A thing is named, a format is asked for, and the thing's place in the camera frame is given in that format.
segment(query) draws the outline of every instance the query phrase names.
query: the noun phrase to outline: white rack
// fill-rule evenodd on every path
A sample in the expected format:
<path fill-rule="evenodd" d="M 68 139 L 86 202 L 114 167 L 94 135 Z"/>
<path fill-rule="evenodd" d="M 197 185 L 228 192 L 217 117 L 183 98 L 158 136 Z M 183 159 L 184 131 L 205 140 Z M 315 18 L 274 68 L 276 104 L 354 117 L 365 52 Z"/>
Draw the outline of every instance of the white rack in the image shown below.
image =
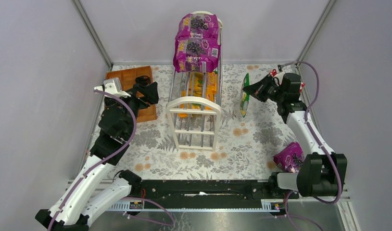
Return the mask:
<path fill-rule="evenodd" d="M 212 13 L 206 11 L 196 11 L 192 14 L 195 13 L 205 13 L 212 15 Z M 218 20 L 218 23 L 219 33 L 217 42 L 219 45 L 221 45 L 223 24 L 220 19 Z M 214 102 L 205 99 L 207 89 L 207 73 L 203 73 L 203 87 L 201 97 L 193 96 L 195 73 L 193 73 L 192 78 L 190 77 L 192 75 L 191 72 L 177 73 L 175 71 L 173 74 L 169 102 L 166 105 L 166 114 L 177 149 L 191 148 L 215 151 L 218 129 L 221 125 L 221 91 L 223 82 L 221 51 L 222 47 L 220 49 L 220 58 L 218 60 L 218 66 L 216 69 L 218 80 L 217 93 L 215 94 Z M 190 96 L 188 96 L 190 82 L 192 87 Z M 186 91 L 186 96 L 181 97 L 181 93 L 184 90 Z M 193 103 L 200 104 L 200 109 L 192 109 Z M 188 114 L 188 116 L 180 117 L 179 123 L 177 125 L 177 117 L 179 113 Z"/>

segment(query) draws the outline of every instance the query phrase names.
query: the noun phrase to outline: barcode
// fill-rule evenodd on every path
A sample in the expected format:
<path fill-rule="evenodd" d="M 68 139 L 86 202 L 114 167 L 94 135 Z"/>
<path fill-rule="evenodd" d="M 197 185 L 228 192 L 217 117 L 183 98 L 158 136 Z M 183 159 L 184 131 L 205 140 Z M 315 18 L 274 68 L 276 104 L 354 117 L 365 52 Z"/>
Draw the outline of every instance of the barcode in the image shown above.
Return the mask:
<path fill-rule="evenodd" d="M 211 56 L 212 57 L 218 57 L 218 49 L 217 48 L 212 48 L 211 49 Z"/>
<path fill-rule="evenodd" d="M 207 72 L 206 62 L 202 62 L 202 72 Z"/>

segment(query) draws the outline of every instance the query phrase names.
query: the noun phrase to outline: green snack bag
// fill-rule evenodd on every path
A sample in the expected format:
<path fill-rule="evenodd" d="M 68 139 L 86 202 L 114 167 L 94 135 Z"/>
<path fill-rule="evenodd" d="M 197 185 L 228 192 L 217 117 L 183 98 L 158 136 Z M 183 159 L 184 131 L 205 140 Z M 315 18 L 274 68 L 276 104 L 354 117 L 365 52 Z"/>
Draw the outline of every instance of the green snack bag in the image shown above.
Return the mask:
<path fill-rule="evenodd" d="M 248 73 L 245 75 L 242 81 L 241 94 L 240 94 L 240 111 L 241 116 L 244 118 L 247 114 L 248 101 L 250 100 L 250 94 L 246 93 L 243 89 L 250 85 L 250 76 Z"/>

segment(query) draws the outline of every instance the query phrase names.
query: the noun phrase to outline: gray wall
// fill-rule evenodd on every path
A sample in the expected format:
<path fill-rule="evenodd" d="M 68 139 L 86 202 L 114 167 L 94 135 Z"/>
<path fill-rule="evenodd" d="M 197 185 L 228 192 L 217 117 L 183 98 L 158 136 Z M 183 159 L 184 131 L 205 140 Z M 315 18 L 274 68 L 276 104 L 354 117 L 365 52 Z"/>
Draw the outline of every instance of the gray wall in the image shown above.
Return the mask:
<path fill-rule="evenodd" d="M 338 0 L 305 61 L 322 135 L 349 165 L 362 231 L 392 230 L 392 0 Z M 315 78 L 304 67 L 312 98 Z"/>
<path fill-rule="evenodd" d="M 64 193 L 84 153 L 106 66 L 71 1 L 0 0 L 0 231 Z"/>
<path fill-rule="evenodd" d="M 171 63 L 182 17 L 210 11 L 223 21 L 223 60 L 298 57 L 328 0 L 82 0 L 114 62 Z"/>

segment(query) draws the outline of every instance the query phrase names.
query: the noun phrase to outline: gray floor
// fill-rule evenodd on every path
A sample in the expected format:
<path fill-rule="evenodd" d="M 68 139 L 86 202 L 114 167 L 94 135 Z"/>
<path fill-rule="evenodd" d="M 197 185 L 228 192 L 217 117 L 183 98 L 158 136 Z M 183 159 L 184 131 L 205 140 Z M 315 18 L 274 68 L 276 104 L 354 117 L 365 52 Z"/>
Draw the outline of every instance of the gray floor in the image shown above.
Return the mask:
<path fill-rule="evenodd" d="M 339 210 L 334 205 L 319 202 L 290 202 L 291 214 L 310 218 L 324 231 L 344 231 Z M 137 219 L 127 219 L 120 212 L 105 212 L 89 229 L 90 231 L 295 231 L 287 218 L 262 219 L 269 213 L 251 212 L 188 212 L 173 213 L 176 224 L 166 227 Z M 162 212 L 139 214 L 141 217 L 170 222 Z M 293 219 L 303 231 L 318 231 L 315 225 Z"/>

